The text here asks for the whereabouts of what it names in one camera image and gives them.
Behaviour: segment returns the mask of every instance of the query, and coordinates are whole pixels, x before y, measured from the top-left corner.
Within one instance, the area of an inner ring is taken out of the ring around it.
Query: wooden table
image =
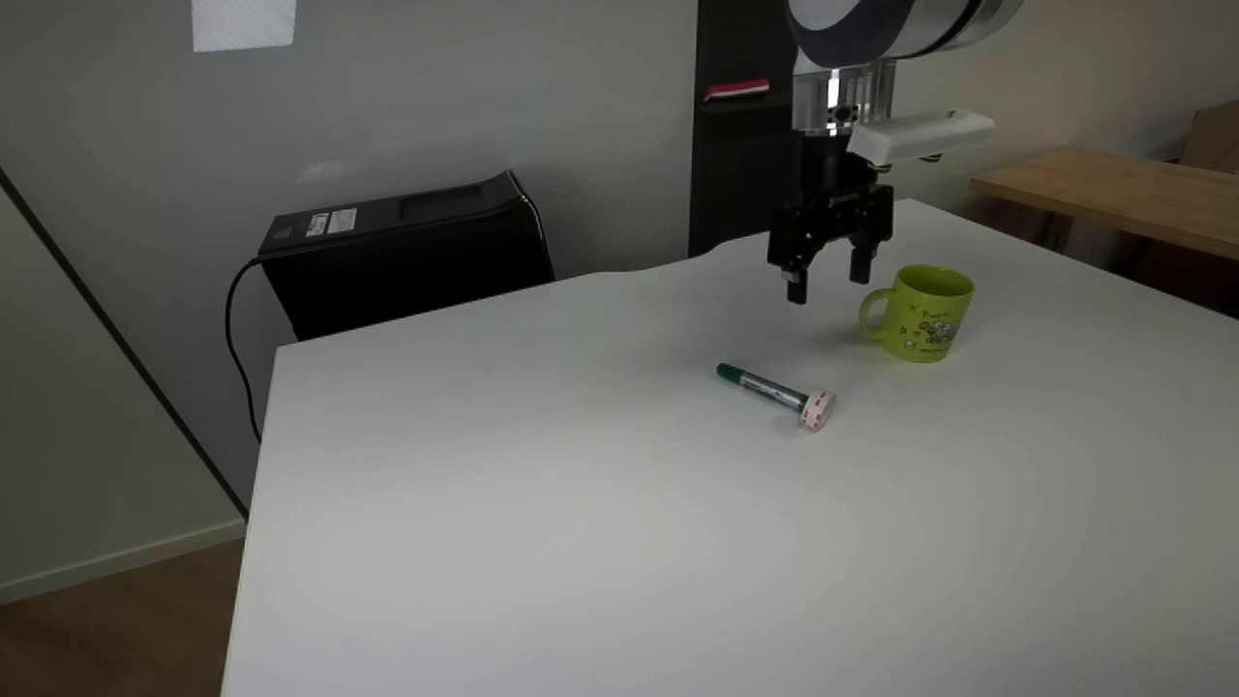
[[[278,350],[223,695],[1235,697],[1239,324],[917,203],[903,265],[944,363],[759,235]]]
[[[1059,148],[996,166],[974,185],[986,197],[1040,208],[1048,250],[1066,243],[1075,216],[1239,259],[1239,173]]]

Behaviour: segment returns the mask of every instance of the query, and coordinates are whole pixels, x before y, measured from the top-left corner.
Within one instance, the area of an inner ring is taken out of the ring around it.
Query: wooden floor
[[[215,697],[238,543],[0,610],[0,697]]]

